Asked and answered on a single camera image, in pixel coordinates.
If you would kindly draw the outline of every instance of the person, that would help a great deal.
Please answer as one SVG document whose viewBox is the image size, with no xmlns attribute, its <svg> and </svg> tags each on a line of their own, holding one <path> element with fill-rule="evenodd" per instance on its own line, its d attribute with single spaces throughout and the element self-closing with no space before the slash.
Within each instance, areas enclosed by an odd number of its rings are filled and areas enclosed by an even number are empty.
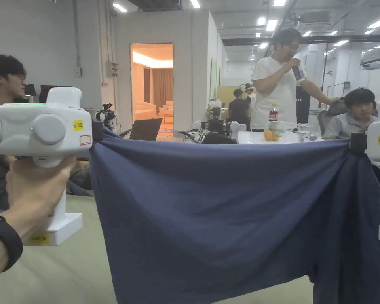
<svg viewBox="0 0 380 304">
<path fill-rule="evenodd" d="M 249 83 L 245 84 L 244 93 L 246 95 L 245 100 L 249 104 L 249 109 L 247 111 L 247 118 L 249 121 L 251 121 L 252 111 L 255 108 L 255 104 L 256 104 L 256 94 L 253 92 L 254 89 L 255 88 L 251 84 Z"/>
<path fill-rule="evenodd" d="M 249 121 L 247 119 L 247 111 L 249 104 L 242 99 L 243 91 L 236 89 L 234 91 L 235 99 L 229 103 L 229 118 L 228 122 L 237 121 L 239 124 L 246 124 L 249 129 Z"/>
<path fill-rule="evenodd" d="M 294 74 L 292 69 L 301 65 L 301 61 L 294 58 L 301 42 L 302 35 L 296 29 L 282 30 L 274 36 L 273 55 L 261 59 L 256 64 L 253 71 L 253 86 L 258 94 L 256 105 L 252 110 L 251 129 L 263 131 L 266 128 L 273 104 L 277 104 L 279 120 L 296 124 L 296 87 L 298 85 L 310 96 L 326 105 L 338 100 L 325 96 L 317 85 L 305 77 L 301 68 L 299 68 L 298 77 Z"/>
<path fill-rule="evenodd" d="M 324 139 L 348 139 L 353 133 L 366 131 L 369 125 L 377 121 L 372 116 L 375 95 L 369 89 L 356 89 L 345 96 L 345 105 L 349 112 L 335 116 L 329 122 Z"/>
<path fill-rule="evenodd" d="M 6 178 L 10 208 L 0 216 L 21 240 L 28 239 L 53 213 L 75 164 L 74 156 L 65 158 L 54 168 L 38 168 L 31 158 L 11 163 Z M 9 253 L 0 240 L 0 273 L 6 268 L 8 259 Z"/>
<path fill-rule="evenodd" d="M 24 97 L 25 76 L 23 64 L 13 56 L 0 55 L 0 105 Z M 0 155 L 0 212 L 9 207 L 6 193 L 6 174 L 14 156 Z"/>
</svg>

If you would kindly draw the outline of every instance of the wrist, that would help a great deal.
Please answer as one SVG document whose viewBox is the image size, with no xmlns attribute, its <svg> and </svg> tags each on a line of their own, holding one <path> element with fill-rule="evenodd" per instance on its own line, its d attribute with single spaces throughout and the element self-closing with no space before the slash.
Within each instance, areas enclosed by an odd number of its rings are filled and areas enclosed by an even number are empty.
<svg viewBox="0 0 380 304">
<path fill-rule="evenodd" d="M 40 204 L 18 202 L 16 206 L 10 207 L 1 216 L 14 228 L 20 238 L 25 240 L 45 223 L 49 215 L 49 210 L 46 209 Z"/>
</svg>

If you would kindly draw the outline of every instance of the black wristband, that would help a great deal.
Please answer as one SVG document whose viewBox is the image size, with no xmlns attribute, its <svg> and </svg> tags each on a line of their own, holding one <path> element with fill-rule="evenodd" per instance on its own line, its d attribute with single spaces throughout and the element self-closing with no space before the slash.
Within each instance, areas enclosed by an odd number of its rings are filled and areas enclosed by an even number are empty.
<svg viewBox="0 0 380 304">
<path fill-rule="evenodd" d="M 3 272 L 5 272 L 13 267 L 21 257 L 23 253 L 23 242 L 14 228 L 11 227 L 2 216 L 0 216 L 0 241 L 2 241 L 6 247 L 8 254 L 8 263 L 3 270 Z"/>
</svg>

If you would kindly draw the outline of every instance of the blue fabric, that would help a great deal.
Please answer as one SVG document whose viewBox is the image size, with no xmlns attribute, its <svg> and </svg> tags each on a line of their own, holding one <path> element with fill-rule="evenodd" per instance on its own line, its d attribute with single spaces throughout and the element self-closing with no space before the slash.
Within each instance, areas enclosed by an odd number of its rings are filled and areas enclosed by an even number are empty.
<svg viewBox="0 0 380 304">
<path fill-rule="evenodd" d="M 125 140 L 91 176 L 119 304 L 207 304 L 309 275 L 314 304 L 380 304 L 380 185 L 347 141 Z"/>
</svg>

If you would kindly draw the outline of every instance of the glass cup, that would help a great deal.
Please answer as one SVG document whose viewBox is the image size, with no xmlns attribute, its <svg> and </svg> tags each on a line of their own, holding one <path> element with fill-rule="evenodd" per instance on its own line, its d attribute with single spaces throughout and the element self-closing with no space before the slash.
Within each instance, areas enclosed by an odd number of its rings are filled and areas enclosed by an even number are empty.
<svg viewBox="0 0 380 304">
<path fill-rule="evenodd" d="M 310 141 L 313 127 L 314 126 L 309 123 L 299 123 L 297 125 L 299 143 L 303 143 L 304 141 Z"/>
</svg>

